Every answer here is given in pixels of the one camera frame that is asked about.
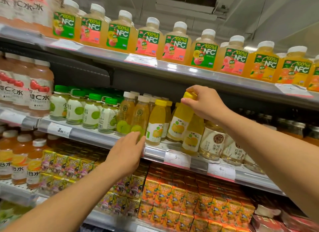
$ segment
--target price label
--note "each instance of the price label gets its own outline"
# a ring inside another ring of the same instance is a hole
[[[165,153],[164,163],[183,169],[189,169],[191,156],[175,150],[167,150]]]
[[[74,41],[60,39],[50,44],[51,47],[58,47],[68,50],[79,50],[83,45]]]
[[[153,230],[153,229],[138,225],[136,228],[136,232],[158,232],[158,230]]]
[[[287,95],[313,98],[305,87],[301,87],[299,85],[276,83],[275,86]]]
[[[226,165],[220,162],[210,162],[208,164],[207,175],[234,182],[236,178],[236,170],[233,166],[230,165]]]
[[[18,114],[10,110],[5,110],[0,114],[0,119],[11,124],[21,125],[26,115]]]
[[[137,54],[129,54],[124,61],[138,63],[145,66],[152,66],[152,67],[157,66],[157,59],[155,57],[147,57],[147,56],[141,56]]]
[[[47,200],[47,198],[39,196],[37,200],[35,201],[35,204],[36,205],[42,204],[45,200]]]
[[[50,125],[48,126],[47,133],[69,138],[71,130],[72,130],[72,127],[51,122]]]

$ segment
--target orange juice bottle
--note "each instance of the orange juice bottle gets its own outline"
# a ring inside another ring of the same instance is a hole
[[[28,153],[32,150],[32,136],[30,134],[19,135],[18,144],[13,149],[13,157],[11,166],[12,183],[14,185],[26,183],[28,175]]]
[[[248,55],[243,77],[273,82],[275,70],[279,57],[273,54],[275,43],[272,41],[260,42],[257,50]]]
[[[18,29],[36,30],[33,25],[34,0],[14,0],[14,19],[11,26]]]
[[[91,4],[91,12],[81,18],[80,43],[106,48],[108,22],[104,15],[105,9],[102,6]]]
[[[163,132],[162,132],[162,138],[161,140],[166,139],[169,123],[171,121],[171,106],[173,104],[172,101],[165,100],[166,101],[166,107],[165,107],[165,123],[163,124]]]
[[[13,70],[14,85],[12,91],[13,105],[18,109],[29,109],[30,102],[30,70],[34,67],[34,59],[20,56],[20,65]]]
[[[32,142],[33,147],[28,153],[26,185],[30,189],[35,189],[39,186],[43,150],[49,148],[46,143],[46,139],[35,139]]]
[[[150,117],[150,110],[148,106],[149,101],[149,97],[141,95],[138,96],[138,103],[136,104],[134,109],[131,132],[139,131],[140,137],[145,135],[148,119]]]
[[[128,11],[120,10],[119,19],[110,22],[106,49],[134,53],[136,35],[137,31],[132,25],[132,14]]]
[[[123,136],[131,132],[131,123],[135,109],[135,94],[124,92],[124,100],[119,107],[117,116],[116,131],[117,135]]]
[[[185,92],[183,97],[197,100],[197,95],[194,93]],[[194,111],[191,107],[180,103],[172,118],[166,138],[173,142],[184,140],[186,128],[191,121],[193,114]]]
[[[191,156],[198,155],[198,147],[205,129],[204,119],[193,115],[184,135],[181,151]]]
[[[0,140],[0,180],[11,178],[13,148],[17,145],[17,130],[4,131]]]
[[[309,91],[319,92],[319,55],[314,59],[305,87],[307,87]]]
[[[157,99],[150,115],[146,131],[146,144],[159,145],[163,133],[163,124],[166,116],[166,101]]]
[[[53,11],[61,6],[61,0],[34,0],[33,24],[46,37],[54,38],[52,32]]]
[[[248,57],[248,52],[244,51],[245,38],[233,36],[225,49],[217,53],[215,71],[241,76]]]
[[[178,21],[172,32],[167,33],[159,42],[157,59],[185,65],[190,55],[192,40],[186,35],[187,24]]]
[[[53,13],[53,37],[79,42],[81,29],[79,5],[73,0],[64,0],[63,6],[64,8],[57,8]]]
[[[30,102],[29,109],[34,116],[42,117],[50,112],[50,96],[53,91],[53,72],[50,62],[36,59],[30,70]]]
[[[136,37],[136,54],[156,57],[159,41],[164,38],[159,31],[160,21],[154,17],[147,18],[146,26],[138,29]]]
[[[275,71],[273,81],[305,86],[312,65],[312,61],[304,57],[306,52],[307,47],[305,46],[289,48],[287,56],[282,59],[282,66],[279,66]]]
[[[11,25],[14,18],[14,0],[2,0],[0,5],[0,23]]]
[[[214,42],[216,32],[212,29],[203,30],[202,36],[193,42],[187,65],[213,70],[218,44]]]

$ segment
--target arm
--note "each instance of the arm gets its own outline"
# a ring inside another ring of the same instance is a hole
[[[195,85],[187,91],[196,93],[198,100],[182,98],[182,103],[220,125],[305,214],[319,222],[319,147],[234,113],[214,89]]]
[[[87,176],[46,200],[9,225],[4,232],[76,231],[108,190],[138,167],[145,136],[139,132],[118,140],[106,161]]]

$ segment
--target juice bottle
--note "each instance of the juice bottle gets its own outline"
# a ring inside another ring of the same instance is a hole
[[[198,155],[198,147],[201,141],[205,124],[204,119],[193,115],[184,135],[181,151],[191,156]]]
[[[48,134],[47,146],[50,148],[56,147],[57,144],[62,142],[59,136]]]
[[[104,19],[105,9],[91,4],[90,14],[81,19],[80,43],[88,46],[106,48],[108,22]]]
[[[319,55],[315,57],[305,87],[309,91],[319,92]]]
[[[2,0],[0,4],[0,23],[11,25],[14,18],[14,0]]]
[[[86,129],[97,129],[102,108],[101,95],[90,93],[84,106],[83,124]]]
[[[306,59],[307,47],[294,46],[288,49],[287,56],[282,59],[274,74],[275,83],[289,83],[305,86],[312,61]]]
[[[13,104],[19,109],[29,109],[30,71],[34,68],[34,59],[19,56],[20,64],[13,69],[14,85],[12,91]]]
[[[150,98],[146,96],[138,96],[138,103],[135,106],[131,132],[139,131],[140,137],[145,135],[145,131],[150,117],[150,110],[148,107]]]
[[[110,22],[106,48],[124,53],[134,53],[136,35],[137,31],[132,25],[132,14],[128,11],[120,10],[119,19]]]
[[[190,55],[192,40],[186,35],[187,24],[178,21],[172,32],[159,42],[157,59],[185,65]]]
[[[214,42],[216,32],[212,29],[203,30],[200,39],[191,47],[187,65],[207,70],[213,70],[218,44]]]
[[[34,0],[14,0],[14,3],[14,19],[11,26],[18,29],[36,30],[33,26],[32,13]]]
[[[67,86],[55,85],[53,95],[50,97],[50,119],[64,120],[66,118],[69,98]]]
[[[35,189],[39,186],[43,150],[48,148],[46,143],[46,139],[35,139],[32,142],[33,147],[28,153],[28,173],[26,178],[26,185],[29,189]]]
[[[71,97],[67,104],[66,123],[70,125],[80,125],[82,123],[84,107],[86,105],[84,96],[85,91],[78,89],[71,90]]]
[[[130,93],[134,94],[134,103],[136,105],[138,103],[139,92],[131,91]]]
[[[166,101],[157,99],[155,107],[150,115],[146,131],[146,144],[159,145],[163,132],[163,124],[166,116]]]
[[[36,59],[34,68],[30,70],[30,103],[32,115],[45,116],[50,112],[50,96],[53,90],[53,72],[50,62]]]
[[[0,71],[1,89],[0,89],[0,99],[2,103],[11,104],[12,90],[14,82],[13,70],[16,65],[19,65],[19,56],[12,53],[5,53],[6,60]]]
[[[98,129],[99,132],[104,134],[113,133],[116,128],[116,118],[119,113],[117,100],[113,98],[105,98],[102,104]]]
[[[279,57],[272,52],[274,46],[275,43],[272,41],[260,42],[257,50],[248,55],[243,77],[273,82],[279,62]]]
[[[17,130],[4,131],[0,140],[0,180],[11,178],[12,150],[17,144]]]
[[[46,37],[54,38],[52,32],[53,11],[61,6],[61,0],[34,0],[33,24]]]
[[[63,8],[57,8],[53,13],[53,36],[79,42],[81,29],[81,18],[78,15],[79,5],[73,0],[64,0],[63,6]]]
[[[147,18],[146,26],[138,29],[136,54],[156,57],[159,41],[163,34],[159,31],[160,21],[154,17]]]
[[[14,185],[26,183],[28,153],[32,150],[32,136],[30,134],[19,135],[18,144],[13,148],[12,157],[12,183]]]
[[[189,92],[185,92],[183,97],[191,98],[193,100],[197,99],[196,94]],[[183,140],[186,128],[192,119],[193,114],[194,111],[192,108],[180,103],[175,111],[174,117],[172,118],[166,138],[173,142]]]
[[[229,44],[225,49],[221,49],[217,53],[215,60],[215,71],[232,74],[242,75],[245,63],[248,57],[248,52],[244,51],[245,38],[242,36],[233,36],[229,40]]]
[[[116,133],[117,135],[126,135],[131,132],[131,123],[135,109],[135,94],[124,92],[124,100],[119,107],[117,117]]]
[[[161,140],[166,139],[169,123],[171,121],[171,106],[173,102],[166,100],[166,107],[165,107],[165,123],[163,124],[163,133],[162,133],[162,138]]]

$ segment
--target juice box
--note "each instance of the juice box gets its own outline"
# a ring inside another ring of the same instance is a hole
[[[42,172],[53,173],[54,170],[54,158],[55,152],[50,150],[44,150],[42,155]]]
[[[177,183],[176,185],[177,186],[173,186],[172,191],[169,195],[167,209],[173,210],[175,212],[180,212],[186,189],[183,183]]]
[[[194,214],[207,219],[211,209],[213,194],[209,189],[199,189],[199,197]]]
[[[241,203],[239,202],[236,196],[232,196],[230,194],[223,194],[223,198],[227,199],[227,203],[225,211],[222,215],[222,223],[228,225],[235,225],[235,221],[237,219]]]
[[[78,179],[81,159],[77,155],[69,156],[66,162],[65,175],[67,178]]]
[[[51,192],[52,194],[57,194],[65,188],[66,181],[64,178],[59,176],[53,176],[53,184]]]
[[[151,223],[155,225],[160,225],[163,223],[164,217],[166,214],[166,208],[164,207],[153,207],[151,214]]]
[[[112,212],[114,214],[123,214],[124,209],[125,209],[125,204],[126,204],[126,197],[114,194],[114,198],[112,201]]]
[[[208,220],[207,232],[220,232],[222,227],[220,222]]]
[[[55,175],[63,177],[65,175],[66,163],[68,161],[68,154],[66,152],[56,153],[54,158],[53,172]]]
[[[141,199],[127,198],[123,214],[125,216],[137,217],[140,204]]]
[[[41,193],[49,195],[53,185],[53,175],[40,172],[39,190]]]
[[[255,207],[247,199],[241,199],[241,207],[236,219],[236,226],[247,228],[253,217]]]
[[[222,224],[221,232],[236,232],[236,228],[234,226],[228,224]]]
[[[172,185],[168,184],[169,181],[161,179],[159,182],[158,189],[156,191],[154,206],[167,207],[169,193],[172,191]]]
[[[194,221],[192,227],[190,228],[190,232],[206,232],[207,225],[208,219],[194,215]]]
[[[140,220],[149,221],[153,211],[153,205],[141,202],[140,208],[138,210],[138,218]]]
[[[80,170],[78,172],[78,178],[82,178],[89,174],[94,169],[94,161],[85,157],[81,157]]]
[[[167,210],[165,218],[164,218],[163,226],[170,229],[174,229],[177,225],[179,216],[180,216],[179,212]]]
[[[211,210],[209,211],[208,218],[217,222],[221,222],[221,218],[226,208],[227,200],[219,193],[213,193],[213,200]]]
[[[142,194],[142,201],[154,205],[156,191],[159,187],[159,182],[156,177],[147,175]]]
[[[141,198],[143,193],[143,185],[145,175],[140,172],[134,172],[131,176],[130,184],[127,188],[127,196],[129,198]]]
[[[175,230],[176,231],[189,231],[192,226],[194,216],[189,214],[180,214]]]
[[[117,182],[117,184],[114,185],[114,192],[118,195],[126,195],[127,189],[129,188],[129,184],[131,181],[131,176],[129,175],[127,177],[124,177],[120,181]]]
[[[111,211],[112,210],[112,203],[113,203],[114,193],[107,192],[101,201],[98,203],[98,207],[102,210]]]
[[[193,215],[199,198],[197,187],[187,186],[186,193],[181,205],[181,213]]]

